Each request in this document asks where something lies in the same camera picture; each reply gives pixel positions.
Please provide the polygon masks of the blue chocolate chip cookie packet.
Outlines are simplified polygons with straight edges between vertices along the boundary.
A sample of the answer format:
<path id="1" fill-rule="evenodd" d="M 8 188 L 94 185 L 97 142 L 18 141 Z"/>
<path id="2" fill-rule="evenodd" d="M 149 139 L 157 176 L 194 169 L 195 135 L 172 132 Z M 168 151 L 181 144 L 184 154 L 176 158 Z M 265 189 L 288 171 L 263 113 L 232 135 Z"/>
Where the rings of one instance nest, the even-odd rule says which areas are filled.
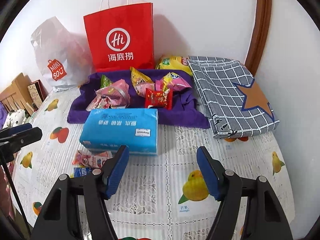
<path id="1" fill-rule="evenodd" d="M 73 171 L 73 177 L 84 177 L 92 172 L 92 168 L 90 167 L 75 167 Z"/>

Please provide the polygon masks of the pink red wafer packet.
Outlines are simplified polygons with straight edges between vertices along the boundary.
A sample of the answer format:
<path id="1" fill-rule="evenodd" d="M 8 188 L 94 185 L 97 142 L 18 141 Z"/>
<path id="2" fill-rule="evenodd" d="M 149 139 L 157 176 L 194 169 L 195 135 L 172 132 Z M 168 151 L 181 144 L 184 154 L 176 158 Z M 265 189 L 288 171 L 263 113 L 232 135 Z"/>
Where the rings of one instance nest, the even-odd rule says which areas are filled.
<path id="1" fill-rule="evenodd" d="M 78 150 L 72 164 L 90 168 L 101 168 L 104 163 L 111 158 L 113 158 L 112 153 L 108 151 L 99 154 L 88 154 Z"/>

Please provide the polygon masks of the yellow triangular snack packet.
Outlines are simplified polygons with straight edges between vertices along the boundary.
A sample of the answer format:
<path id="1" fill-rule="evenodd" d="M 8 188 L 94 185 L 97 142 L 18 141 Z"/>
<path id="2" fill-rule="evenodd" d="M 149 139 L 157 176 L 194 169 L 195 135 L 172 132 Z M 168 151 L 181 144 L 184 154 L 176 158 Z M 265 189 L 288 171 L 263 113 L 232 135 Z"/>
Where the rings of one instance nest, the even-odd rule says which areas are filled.
<path id="1" fill-rule="evenodd" d="M 131 71 L 131 82 L 135 91 L 136 91 L 137 84 L 140 84 L 143 82 L 149 82 L 149 83 L 153 82 L 148 76 L 138 71 L 136 68 L 131 67 L 130 71 Z"/>

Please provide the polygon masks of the white Miniso plastic bag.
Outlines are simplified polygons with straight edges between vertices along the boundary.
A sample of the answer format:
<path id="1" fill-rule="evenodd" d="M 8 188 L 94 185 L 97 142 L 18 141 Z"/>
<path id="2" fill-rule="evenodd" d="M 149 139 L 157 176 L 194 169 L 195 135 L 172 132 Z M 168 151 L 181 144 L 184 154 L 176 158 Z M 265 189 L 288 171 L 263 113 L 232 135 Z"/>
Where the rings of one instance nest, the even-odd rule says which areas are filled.
<path id="1" fill-rule="evenodd" d="M 79 87 L 93 66 L 88 51 L 56 17 L 45 20 L 31 35 L 38 69 L 54 90 Z"/>

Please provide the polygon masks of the blue tissue pack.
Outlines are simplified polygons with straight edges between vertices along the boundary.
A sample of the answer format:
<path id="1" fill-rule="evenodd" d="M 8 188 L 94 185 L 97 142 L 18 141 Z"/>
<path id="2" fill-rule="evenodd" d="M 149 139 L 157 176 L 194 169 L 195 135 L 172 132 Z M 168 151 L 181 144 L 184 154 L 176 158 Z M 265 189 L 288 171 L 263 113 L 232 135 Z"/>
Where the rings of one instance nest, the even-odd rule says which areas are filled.
<path id="1" fill-rule="evenodd" d="M 121 145 L 130 154 L 158 154 L 158 111 L 153 108 L 94 109 L 79 139 L 91 152 L 117 152 Z"/>

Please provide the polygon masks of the green snack packet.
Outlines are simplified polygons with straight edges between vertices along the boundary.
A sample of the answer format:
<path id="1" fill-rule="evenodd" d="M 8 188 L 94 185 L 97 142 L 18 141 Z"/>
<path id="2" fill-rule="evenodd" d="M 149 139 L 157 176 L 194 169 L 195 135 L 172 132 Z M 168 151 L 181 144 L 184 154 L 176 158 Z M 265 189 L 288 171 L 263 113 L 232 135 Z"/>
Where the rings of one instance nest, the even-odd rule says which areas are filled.
<path id="1" fill-rule="evenodd" d="M 110 86 L 113 82 L 106 76 L 102 75 L 100 80 L 100 88 L 106 88 Z"/>

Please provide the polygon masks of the pink crinkled snack bag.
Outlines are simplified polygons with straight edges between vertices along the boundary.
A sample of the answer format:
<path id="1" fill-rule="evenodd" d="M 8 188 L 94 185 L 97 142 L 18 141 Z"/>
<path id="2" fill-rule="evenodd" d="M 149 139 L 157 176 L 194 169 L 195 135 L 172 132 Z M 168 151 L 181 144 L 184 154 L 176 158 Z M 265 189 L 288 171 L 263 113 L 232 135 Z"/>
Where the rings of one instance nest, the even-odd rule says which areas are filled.
<path id="1" fill-rule="evenodd" d="M 120 79 L 108 87 L 97 90 L 95 98 L 86 107 L 86 111 L 93 109 L 117 109 L 130 105 L 129 85 L 124 79 Z"/>

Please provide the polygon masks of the grey checked folded cloth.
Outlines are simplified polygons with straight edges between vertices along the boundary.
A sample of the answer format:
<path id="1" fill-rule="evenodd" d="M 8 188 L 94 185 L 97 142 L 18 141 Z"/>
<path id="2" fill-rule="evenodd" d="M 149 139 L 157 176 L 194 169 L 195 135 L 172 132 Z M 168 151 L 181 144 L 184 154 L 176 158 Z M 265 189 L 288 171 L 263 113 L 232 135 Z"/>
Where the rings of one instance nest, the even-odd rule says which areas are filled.
<path id="1" fill-rule="evenodd" d="M 188 64 L 214 138 L 252 137 L 276 129 L 279 119 L 240 61 L 190 56 Z"/>

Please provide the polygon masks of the purple towel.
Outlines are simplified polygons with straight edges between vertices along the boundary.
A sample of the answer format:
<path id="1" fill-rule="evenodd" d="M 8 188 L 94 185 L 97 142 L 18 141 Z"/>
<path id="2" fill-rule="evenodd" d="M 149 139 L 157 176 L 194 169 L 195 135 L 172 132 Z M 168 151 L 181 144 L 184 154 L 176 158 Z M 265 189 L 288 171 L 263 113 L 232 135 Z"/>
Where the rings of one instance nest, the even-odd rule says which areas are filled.
<path id="1" fill-rule="evenodd" d="M 67 116 L 67 122 L 69 124 L 85 123 L 89 116 L 89 111 L 87 111 L 86 108 L 96 97 L 95 91 L 100 88 L 100 81 L 103 75 L 108 77 L 112 82 L 120 79 L 125 80 L 129 85 L 129 107 L 144 107 L 145 99 L 136 93 L 131 82 L 131 72 L 129 70 L 94 73 L 88 77 L 88 82 L 80 87 L 80 96 L 77 97 L 71 105 Z M 197 110 L 197 99 L 191 87 L 173 93 L 171 110 L 164 108 L 158 109 L 158 123 L 170 126 L 210 128 L 207 118 Z"/>

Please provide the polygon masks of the pink white candy packet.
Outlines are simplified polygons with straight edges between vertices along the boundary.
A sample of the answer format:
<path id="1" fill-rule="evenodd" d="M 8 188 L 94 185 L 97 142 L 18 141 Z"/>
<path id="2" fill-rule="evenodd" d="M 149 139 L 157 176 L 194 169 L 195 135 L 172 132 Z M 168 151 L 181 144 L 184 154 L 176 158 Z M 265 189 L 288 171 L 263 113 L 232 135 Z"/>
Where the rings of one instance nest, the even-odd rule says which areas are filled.
<path id="1" fill-rule="evenodd" d="M 136 85 L 136 92 L 139 96 L 145 97 L 147 89 L 155 90 L 155 84 L 153 82 L 143 82 Z"/>

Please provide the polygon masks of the red Haidilao paper bag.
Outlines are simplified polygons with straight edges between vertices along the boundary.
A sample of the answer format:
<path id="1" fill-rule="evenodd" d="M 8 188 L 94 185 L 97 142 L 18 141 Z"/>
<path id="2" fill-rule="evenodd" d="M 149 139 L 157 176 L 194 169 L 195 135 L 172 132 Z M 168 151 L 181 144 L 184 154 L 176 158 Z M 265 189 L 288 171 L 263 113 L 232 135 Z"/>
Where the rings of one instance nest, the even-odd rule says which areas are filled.
<path id="1" fill-rule="evenodd" d="M 155 67 L 152 3 L 100 9 L 84 24 L 96 72 Z"/>

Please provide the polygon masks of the red candy packet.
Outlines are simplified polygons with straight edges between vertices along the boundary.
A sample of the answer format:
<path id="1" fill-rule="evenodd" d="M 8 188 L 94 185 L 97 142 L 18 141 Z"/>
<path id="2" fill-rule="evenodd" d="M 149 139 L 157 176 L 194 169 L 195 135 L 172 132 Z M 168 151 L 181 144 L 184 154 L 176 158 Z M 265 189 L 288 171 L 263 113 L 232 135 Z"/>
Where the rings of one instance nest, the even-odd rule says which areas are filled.
<path id="1" fill-rule="evenodd" d="M 173 91 L 167 89 L 165 91 L 155 91 L 146 89 L 145 93 L 145 108 L 164 108 L 172 110 Z"/>

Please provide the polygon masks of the pink yellow snack bag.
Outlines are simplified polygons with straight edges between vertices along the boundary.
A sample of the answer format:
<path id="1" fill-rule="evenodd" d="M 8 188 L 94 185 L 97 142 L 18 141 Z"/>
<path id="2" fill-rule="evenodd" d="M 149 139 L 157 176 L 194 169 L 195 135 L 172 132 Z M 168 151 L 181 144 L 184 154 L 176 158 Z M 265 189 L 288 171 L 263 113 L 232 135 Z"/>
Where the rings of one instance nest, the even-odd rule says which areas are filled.
<path id="1" fill-rule="evenodd" d="M 160 80 L 156 80 L 155 88 L 157 91 L 166 91 L 167 89 L 170 89 L 173 92 L 180 92 L 186 88 L 191 88 L 191 85 L 180 75 L 169 72 Z"/>

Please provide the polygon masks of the yellow chips bag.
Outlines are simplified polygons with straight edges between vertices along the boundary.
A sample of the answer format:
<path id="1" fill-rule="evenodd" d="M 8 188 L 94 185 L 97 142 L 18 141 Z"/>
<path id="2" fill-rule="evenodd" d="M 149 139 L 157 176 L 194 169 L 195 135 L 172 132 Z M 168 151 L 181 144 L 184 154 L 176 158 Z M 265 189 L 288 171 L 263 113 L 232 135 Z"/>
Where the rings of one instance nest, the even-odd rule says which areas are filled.
<path id="1" fill-rule="evenodd" d="M 188 58 L 182 56 L 163 55 L 156 64 L 156 69 L 181 70 L 193 75 L 188 64 Z"/>

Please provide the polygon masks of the brown wooden door frame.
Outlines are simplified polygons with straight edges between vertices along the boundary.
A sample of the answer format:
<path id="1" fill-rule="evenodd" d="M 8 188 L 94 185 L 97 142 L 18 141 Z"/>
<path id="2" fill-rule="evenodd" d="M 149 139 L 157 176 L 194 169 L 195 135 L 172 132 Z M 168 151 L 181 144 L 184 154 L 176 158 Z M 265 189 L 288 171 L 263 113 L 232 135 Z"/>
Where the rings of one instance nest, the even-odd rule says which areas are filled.
<path id="1" fill-rule="evenodd" d="M 251 42 L 245 60 L 245 66 L 253 76 L 256 75 L 264 52 L 270 26 L 272 0 L 257 0 L 255 23 Z"/>

